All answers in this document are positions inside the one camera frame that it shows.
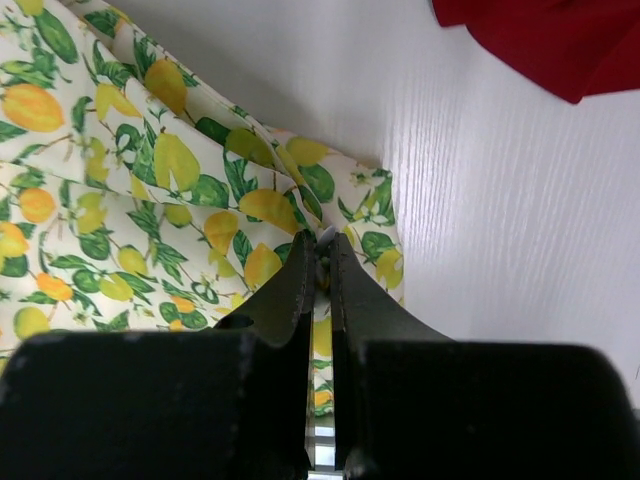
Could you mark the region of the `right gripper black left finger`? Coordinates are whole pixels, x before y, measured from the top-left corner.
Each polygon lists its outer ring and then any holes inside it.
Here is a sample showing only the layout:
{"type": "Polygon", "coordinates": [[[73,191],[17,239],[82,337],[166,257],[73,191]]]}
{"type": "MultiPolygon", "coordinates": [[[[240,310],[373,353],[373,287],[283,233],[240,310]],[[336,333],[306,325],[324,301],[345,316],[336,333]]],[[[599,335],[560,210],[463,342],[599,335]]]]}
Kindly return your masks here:
{"type": "Polygon", "coordinates": [[[5,479],[304,479],[314,241],[197,333],[49,333],[1,377],[5,479]]]}

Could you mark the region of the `lemon print skirt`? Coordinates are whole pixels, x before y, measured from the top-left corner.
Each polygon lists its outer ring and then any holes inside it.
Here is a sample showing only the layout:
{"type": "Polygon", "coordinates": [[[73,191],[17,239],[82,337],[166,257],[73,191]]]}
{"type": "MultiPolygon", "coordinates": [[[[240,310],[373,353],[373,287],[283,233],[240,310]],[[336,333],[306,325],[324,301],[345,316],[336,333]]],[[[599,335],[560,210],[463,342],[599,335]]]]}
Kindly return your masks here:
{"type": "Polygon", "coordinates": [[[392,177],[266,126],[103,1],[1,5],[1,357],[199,331],[336,230],[402,301],[392,177]]]}

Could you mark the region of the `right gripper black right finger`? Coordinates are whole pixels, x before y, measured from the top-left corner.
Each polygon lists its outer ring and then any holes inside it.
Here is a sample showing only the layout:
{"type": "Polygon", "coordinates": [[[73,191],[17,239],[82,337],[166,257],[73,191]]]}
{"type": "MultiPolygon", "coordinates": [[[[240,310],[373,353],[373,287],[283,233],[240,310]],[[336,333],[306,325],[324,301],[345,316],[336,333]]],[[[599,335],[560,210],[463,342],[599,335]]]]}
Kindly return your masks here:
{"type": "Polygon", "coordinates": [[[347,479],[635,479],[639,425],[599,351],[453,340],[330,245],[335,465],[347,479]]]}

